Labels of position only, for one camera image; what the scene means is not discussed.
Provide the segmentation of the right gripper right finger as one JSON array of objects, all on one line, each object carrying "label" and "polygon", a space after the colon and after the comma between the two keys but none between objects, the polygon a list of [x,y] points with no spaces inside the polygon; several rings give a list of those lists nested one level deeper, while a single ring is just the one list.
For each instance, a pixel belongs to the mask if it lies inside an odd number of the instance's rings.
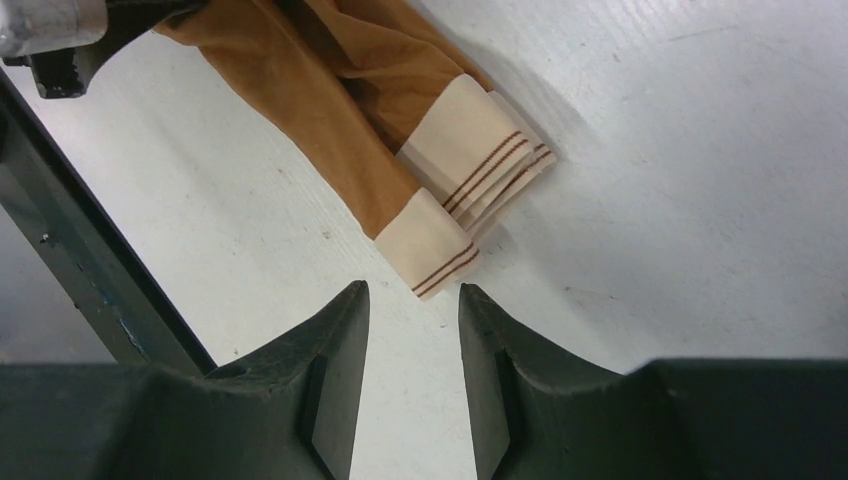
[{"label": "right gripper right finger", "polygon": [[481,479],[843,479],[843,360],[672,358],[618,374],[480,287],[458,326]]}]

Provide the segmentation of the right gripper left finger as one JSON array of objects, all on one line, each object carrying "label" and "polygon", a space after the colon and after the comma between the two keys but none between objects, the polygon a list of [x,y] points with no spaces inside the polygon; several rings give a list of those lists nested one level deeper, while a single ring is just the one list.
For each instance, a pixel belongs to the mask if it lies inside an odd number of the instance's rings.
[{"label": "right gripper left finger", "polygon": [[369,335],[349,284],[263,347],[191,377],[152,364],[1,369],[5,479],[346,479]]}]

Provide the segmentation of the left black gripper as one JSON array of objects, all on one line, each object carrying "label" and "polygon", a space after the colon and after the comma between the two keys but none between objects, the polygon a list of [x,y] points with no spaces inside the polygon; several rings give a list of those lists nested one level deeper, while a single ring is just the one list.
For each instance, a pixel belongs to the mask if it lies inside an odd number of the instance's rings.
[{"label": "left black gripper", "polygon": [[203,1],[126,0],[105,1],[108,28],[93,44],[20,57],[3,57],[10,67],[30,69],[39,95],[44,99],[78,98],[84,95],[97,71],[121,49],[163,21],[197,10]]}]

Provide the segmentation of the brown underwear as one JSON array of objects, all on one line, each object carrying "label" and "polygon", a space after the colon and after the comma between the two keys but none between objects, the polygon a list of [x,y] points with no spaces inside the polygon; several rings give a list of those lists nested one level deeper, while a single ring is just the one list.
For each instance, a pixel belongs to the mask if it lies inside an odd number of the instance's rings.
[{"label": "brown underwear", "polygon": [[300,149],[422,300],[475,267],[556,161],[405,1],[210,1],[156,30],[198,49]]}]

